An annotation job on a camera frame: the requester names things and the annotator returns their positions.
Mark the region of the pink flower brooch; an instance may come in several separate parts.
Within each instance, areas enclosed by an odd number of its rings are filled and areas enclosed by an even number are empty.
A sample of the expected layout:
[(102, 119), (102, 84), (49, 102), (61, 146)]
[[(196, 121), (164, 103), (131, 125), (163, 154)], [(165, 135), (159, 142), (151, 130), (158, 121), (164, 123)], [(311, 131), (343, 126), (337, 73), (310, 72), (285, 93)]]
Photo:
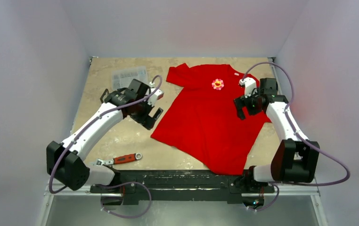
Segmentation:
[(222, 90), (224, 88), (224, 81), (222, 79), (215, 79), (212, 82), (212, 88), (214, 90)]

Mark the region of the red t-shirt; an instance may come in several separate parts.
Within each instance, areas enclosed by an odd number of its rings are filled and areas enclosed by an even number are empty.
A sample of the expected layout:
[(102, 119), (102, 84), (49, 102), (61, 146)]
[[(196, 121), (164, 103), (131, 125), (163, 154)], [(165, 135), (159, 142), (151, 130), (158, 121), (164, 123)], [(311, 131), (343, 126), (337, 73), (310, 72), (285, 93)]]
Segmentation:
[[(221, 175), (241, 175), (263, 125), (264, 113), (240, 120), (234, 99), (244, 94), (242, 74), (228, 64), (171, 67), (168, 83), (182, 87), (151, 138), (193, 156)], [(215, 79), (224, 81), (214, 90)]]

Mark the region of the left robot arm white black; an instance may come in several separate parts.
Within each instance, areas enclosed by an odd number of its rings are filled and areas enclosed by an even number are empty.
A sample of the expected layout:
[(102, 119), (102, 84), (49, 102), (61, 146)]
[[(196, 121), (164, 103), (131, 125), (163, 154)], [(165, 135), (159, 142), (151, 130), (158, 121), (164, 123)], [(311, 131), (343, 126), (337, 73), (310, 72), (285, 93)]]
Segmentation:
[(133, 79), (126, 88), (112, 92), (106, 89), (99, 109), (76, 132), (61, 142), (51, 141), (46, 147), (49, 192), (61, 191), (53, 189), (54, 179), (73, 191), (84, 185), (102, 185), (108, 192), (116, 192), (120, 179), (109, 163), (87, 165), (84, 161), (99, 140), (128, 116), (147, 130), (152, 129), (163, 112), (158, 108), (153, 116), (149, 115), (164, 95), (160, 86)]

